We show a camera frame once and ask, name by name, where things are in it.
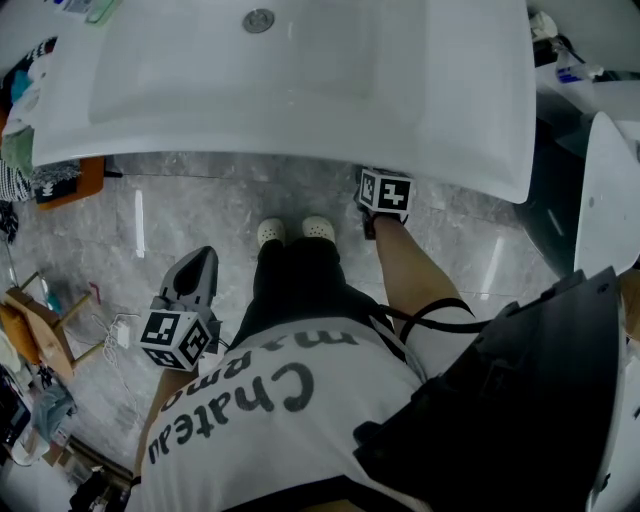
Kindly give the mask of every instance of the sink basin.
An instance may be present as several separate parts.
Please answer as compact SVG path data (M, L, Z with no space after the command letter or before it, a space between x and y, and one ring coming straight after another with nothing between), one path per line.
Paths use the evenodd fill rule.
M104 42L89 119L192 115L238 136L283 139L374 124L410 138L424 112L426 4L404 2L127 2ZM256 6L275 16L260 34L242 25Z
M250 33L256 9L274 22ZM41 104L36 164L246 151L528 193L524 0L127 0L60 37Z

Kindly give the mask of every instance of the white t-shirt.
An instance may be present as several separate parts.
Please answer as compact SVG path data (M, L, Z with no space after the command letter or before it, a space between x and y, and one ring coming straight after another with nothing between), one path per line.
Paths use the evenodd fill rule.
M461 307L424 318L474 321ZM375 330L344 318L256 334L162 407L127 511L298 509L340 499L429 510L366 475L353 431L388 420L473 339L416 325L404 363Z

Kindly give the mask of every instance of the power strip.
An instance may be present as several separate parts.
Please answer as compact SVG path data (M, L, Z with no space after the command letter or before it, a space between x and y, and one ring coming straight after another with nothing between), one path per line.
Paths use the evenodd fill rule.
M131 331L129 326L124 322L124 320L119 320L115 325L115 328L118 331L116 339L118 340L118 345L122 348L129 348L131 344Z

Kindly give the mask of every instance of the black shorts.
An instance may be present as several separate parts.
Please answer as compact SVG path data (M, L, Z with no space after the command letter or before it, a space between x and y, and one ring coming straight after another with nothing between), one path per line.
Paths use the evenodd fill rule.
M264 244L253 297L230 348L270 327L310 318L350 318L373 327L373 317L393 331L378 303L347 284L335 244L323 238L301 238L287 247L278 240ZM389 348L398 352L393 344Z

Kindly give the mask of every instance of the floor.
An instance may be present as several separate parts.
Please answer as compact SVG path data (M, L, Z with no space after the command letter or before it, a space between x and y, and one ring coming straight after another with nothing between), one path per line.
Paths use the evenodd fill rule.
M108 167L125 176L106 180L97 196L51 212L38 211L33 202L15 208L20 229L10 252L19 281L41 271L63 306L80 298L89 282L100 289L102 304L92 300L68 326L76 355L104 338L91 314L109 325L116 313L144 310L164 272L202 245L212 245L220 258L213 308L223 320L222 338L230 341L251 299L255 233L267 216L282 217L292 237L306 215L328 217L349 282L385 302L375 244L363 239L352 201L348 164L153 153L111 157ZM144 216L143 235L136 230L136 201ZM514 300L534 298L554 281L508 203L423 179L408 227L479 318L495 315ZM6 259L0 255L0 263ZM5 274L0 285L8 287ZM93 356L79 367L71 386L79 405L74 434L132 468L160 371L135 348L118 349L118 358L135 405L118 373L102 355Z

